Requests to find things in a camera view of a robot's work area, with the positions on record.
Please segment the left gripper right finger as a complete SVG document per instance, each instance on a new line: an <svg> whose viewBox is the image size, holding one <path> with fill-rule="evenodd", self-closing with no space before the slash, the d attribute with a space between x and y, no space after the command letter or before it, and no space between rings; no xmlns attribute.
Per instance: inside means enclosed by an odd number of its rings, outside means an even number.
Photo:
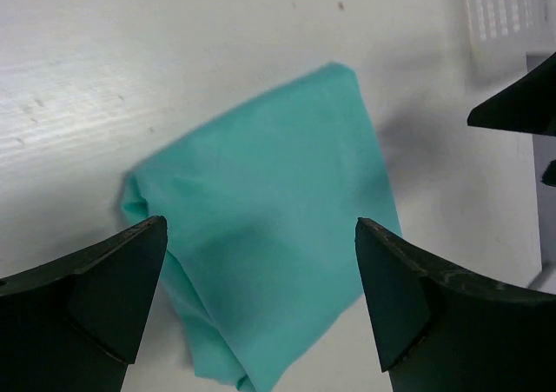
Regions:
<svg viewBox="0 0 556 392"><path fill-rule="evenodd" d="M554 295L474 273L368 218L355 251L393 390L554 390Z"/></svg>

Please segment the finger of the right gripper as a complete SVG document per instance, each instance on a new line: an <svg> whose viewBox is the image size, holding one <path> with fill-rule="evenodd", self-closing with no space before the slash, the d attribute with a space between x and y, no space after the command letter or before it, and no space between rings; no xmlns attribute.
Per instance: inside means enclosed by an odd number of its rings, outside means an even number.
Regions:
<svg viewBox="0 0 556 392"><path fill-rule="evenodd" d="M555 55L498 94L473 108L472 127L555 135Z"/></svg>

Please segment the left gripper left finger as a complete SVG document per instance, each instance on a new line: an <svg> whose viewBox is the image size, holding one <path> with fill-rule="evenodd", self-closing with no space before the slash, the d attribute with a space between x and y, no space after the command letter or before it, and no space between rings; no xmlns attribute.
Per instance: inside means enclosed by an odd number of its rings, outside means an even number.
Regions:
<svg viewBox="0 0 556 392"><path fill-rule="evenodd" d="M152 216L1 281L3 391L118 391L134 364L167 248Z"/></svg>

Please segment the teal t-shirt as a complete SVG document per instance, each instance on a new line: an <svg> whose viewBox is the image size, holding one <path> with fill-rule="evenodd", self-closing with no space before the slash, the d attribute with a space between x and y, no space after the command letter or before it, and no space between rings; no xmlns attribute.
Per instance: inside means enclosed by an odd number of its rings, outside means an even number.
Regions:
<svg viewBox="0 0 556 392"><path fill-rule="evenodd" d="M362 293L359 218L400 231L355 73L330 63L162 149L120 208L163 216L161 280L195 374L269 391Z"/></svg>

